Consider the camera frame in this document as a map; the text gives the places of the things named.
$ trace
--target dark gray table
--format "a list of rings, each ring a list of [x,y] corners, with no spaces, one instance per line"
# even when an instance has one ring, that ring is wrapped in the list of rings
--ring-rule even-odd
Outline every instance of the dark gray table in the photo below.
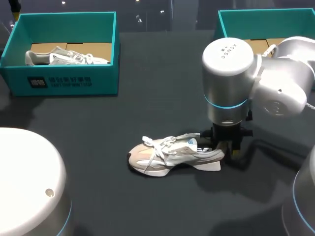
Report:
[[[242,143],[243,155],[252,156],[246,171],[182,167],[149,178],[127,168],[126,154],[143,135],[211,127],[200,63],[211,37],[212,31],[121,33],[117,97],[11,98],[1,80],[0,125],[44,136],[64,159],[77,236],[285,235],[280,207],[315,144],[309,108],[290,119],[254,108],[246,124],[254,138]]]

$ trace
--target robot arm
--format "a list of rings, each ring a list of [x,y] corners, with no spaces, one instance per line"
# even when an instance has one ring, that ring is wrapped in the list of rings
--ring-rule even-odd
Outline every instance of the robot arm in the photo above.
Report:
[[[240,148],[240,123],[249,117],[251,102],[274,116],[301,113],[315,78],[315,40],[292,37],[274,48],[271,58],[254,55],[237,38],[222,38],[203,52],[203,87],[210,136]]]

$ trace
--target white sneaker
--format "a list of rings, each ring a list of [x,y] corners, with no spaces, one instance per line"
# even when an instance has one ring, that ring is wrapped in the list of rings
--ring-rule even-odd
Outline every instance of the white sneaker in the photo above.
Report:
[[[25,53],[26,65],[67,65],[67,64],[110,64],[103,58],[95,58],[92,54],[80,54],[75,51],[67,51],[60,47],[54,48],[49,53]]]
[[[144,144],[137,145],[129,152],[129,164],[143,174],[156,177],[167,175],[174,166],[182,163],[202,171],[219,171],[227,143],[220,142],[216,150],[201,149],[196,139],[200,139],[200,134],[184,134],[162,140],[144,136]]]

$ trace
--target teal shoe box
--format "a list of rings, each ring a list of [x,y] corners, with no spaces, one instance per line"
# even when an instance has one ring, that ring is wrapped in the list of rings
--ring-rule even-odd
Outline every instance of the teal shoe box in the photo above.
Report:
[[[214,40],[223,37],[245,40],[292,36],[315,39],[315,12],[312,8],[218,11]]]
[[[25,65],[34,43],[111,43],[110,64]],[[120,40],[116,12],[21,14],[0,60],[14,96],[118,93]]]

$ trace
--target shoelace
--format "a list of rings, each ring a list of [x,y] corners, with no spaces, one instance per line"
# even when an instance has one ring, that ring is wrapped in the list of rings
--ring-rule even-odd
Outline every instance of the shoelace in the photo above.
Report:
[[[144,142],[144,145],[154,148],[152,155],[149,159],[149,162],[146,168],[144,169],[144,173],[146,172],[147,168],[151,165],[155,156],[160,157],[165,162],[165,154],[166,155],[176,154],[176,152],[168,152],[168,151],[163,150],[163,148],[165,147],[170,147],[176,141],[176,137],[173,137],[173,136],[166,137],[160,143],[155,143],[152,139],[146,136],[143,136],[142,140]]]
[[[87,64],[94,64],[94,57],[92,54],[88,53],[86,55],[77,53],[75,51],[69,51],[68,55],[70,56],[69,64],[75,63],[75,64],[84,64],[85,62]]]

